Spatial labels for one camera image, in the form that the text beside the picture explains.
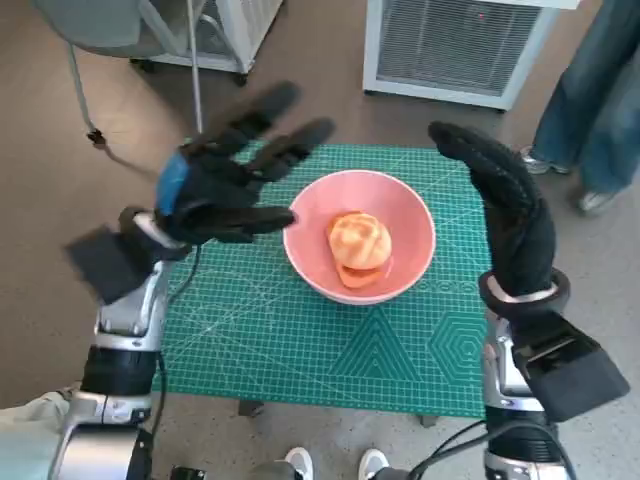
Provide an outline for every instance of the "person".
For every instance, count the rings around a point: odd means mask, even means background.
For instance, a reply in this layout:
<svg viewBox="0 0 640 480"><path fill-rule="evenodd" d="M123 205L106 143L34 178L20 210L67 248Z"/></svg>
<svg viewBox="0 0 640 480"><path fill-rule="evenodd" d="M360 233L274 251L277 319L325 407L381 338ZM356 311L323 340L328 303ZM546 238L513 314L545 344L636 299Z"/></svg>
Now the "person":
<svg viewBox="0 0 640 480"><path fill-rule="evenodd" d="M409 472L389 466L387 457L380 450L365 452L358 468L358 480L405 480ZM296 447L284 460L264 463L254 468L247 480L313 480L313 461L309 452Z"/></svg>
<svg viewBox="0 0 640 480"><path fill-rule="evenodd" d="M521 151L532 174L578 166L586 214L611 205L640 163L639 45L640 2L605 1Z"/></svg>
<svg viewBox="0 0 640 480"><path fill-rule="evenodd" d="M0 478L47 478L73 388L0 410Z"/></svg>

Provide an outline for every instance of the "bread bun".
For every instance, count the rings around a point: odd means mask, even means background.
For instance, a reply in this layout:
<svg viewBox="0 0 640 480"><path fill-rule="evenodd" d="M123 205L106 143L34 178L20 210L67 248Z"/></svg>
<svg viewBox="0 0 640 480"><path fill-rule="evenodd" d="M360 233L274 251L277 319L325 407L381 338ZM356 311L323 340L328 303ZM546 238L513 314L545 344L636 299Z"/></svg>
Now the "bread bun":
<svg viewBox="0 0 640 480"><path fill-rule="evenodd" d="M329 246L336 262L354 270L372 270L391 256L391 236L377 218L355 212L334 220Z"/></svg>

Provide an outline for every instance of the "bread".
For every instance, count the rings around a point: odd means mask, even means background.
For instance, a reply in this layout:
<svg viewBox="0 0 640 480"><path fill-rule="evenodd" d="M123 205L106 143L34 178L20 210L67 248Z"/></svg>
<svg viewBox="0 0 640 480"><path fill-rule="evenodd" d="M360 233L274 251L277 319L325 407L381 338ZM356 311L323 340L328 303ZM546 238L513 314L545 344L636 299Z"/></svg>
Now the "bread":
<svg viewBox="0 0 640 480"><path fill-rule="evenodd" d="M391 236L375 217L348 212L327 225L327 238L340 280L357 289L378 281L382 265L391 255Z"/></svg>
<svg viewBox="0 0 640 480"><path fill-rule="evenodd" d="M348 213L334 222L329 246L338 263L356 270L380 267L391 256L391 236L377 218Z"/></svg>

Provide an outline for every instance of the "gray floor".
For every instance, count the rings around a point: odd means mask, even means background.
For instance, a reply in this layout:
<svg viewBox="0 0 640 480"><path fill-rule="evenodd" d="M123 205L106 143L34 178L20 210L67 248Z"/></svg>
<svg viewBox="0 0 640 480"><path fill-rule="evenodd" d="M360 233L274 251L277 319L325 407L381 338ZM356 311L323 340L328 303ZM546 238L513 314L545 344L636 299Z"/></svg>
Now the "gray floor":
<svg viewBox="0 0 640 480"><path fill-rule="evenodd" d="M28 5L0 5L0 406L24 402L81 376L95 304L66 264L61 246L128 204L149 205L153 180L191 129L189 71L166 66L153 76L126 61L81 55L96 123L123 162L83 137L60 41ZM478 108L360 92L365 0L290 0L260 52L250 84L203 75L206 109L289 78L307 93L281 128L312 115L338 123L334 142L429 145L434 119L475 125L521 146L531 140L551 89L597 10L583 0L563 14L516 108L500 116ZM557 265L573 281L568 316L598 338L633 385L640 380L638 272L640 191L636 184L606 216L586 220L566 203L570 184L542 180L559 233ZM563 426L580 478L630 478L640 461L638 391ZM214 478L238 478L251 465L310 448L317 478L354 478L371 445L409 467L465 420L423 430L413 417L303 406L273 406L255 421L237 418L230 400L169 398L156 459L200 466ZM480 450L434 468L433 478L483 478Z"/></svg>

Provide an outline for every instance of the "pink bowl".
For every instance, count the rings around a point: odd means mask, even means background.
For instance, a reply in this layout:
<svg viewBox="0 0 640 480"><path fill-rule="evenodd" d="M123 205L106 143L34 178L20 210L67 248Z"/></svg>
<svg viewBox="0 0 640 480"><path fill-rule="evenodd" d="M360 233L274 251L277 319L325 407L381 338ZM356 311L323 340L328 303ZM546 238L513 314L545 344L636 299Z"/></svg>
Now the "pink bowl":
<svg viewBox="0 0 640 480"><path fill-rule="evenodd" d="M431 263L436 234L427 206L408 185L384 173L332 173L302 190L291 209L297 222L284 232L289 261L309 285L336 302L372 305L387 301L416 283ZM354 210L383 222L393 243L384 277L358 290L340 281L326 235L333 217Z"/></svg>

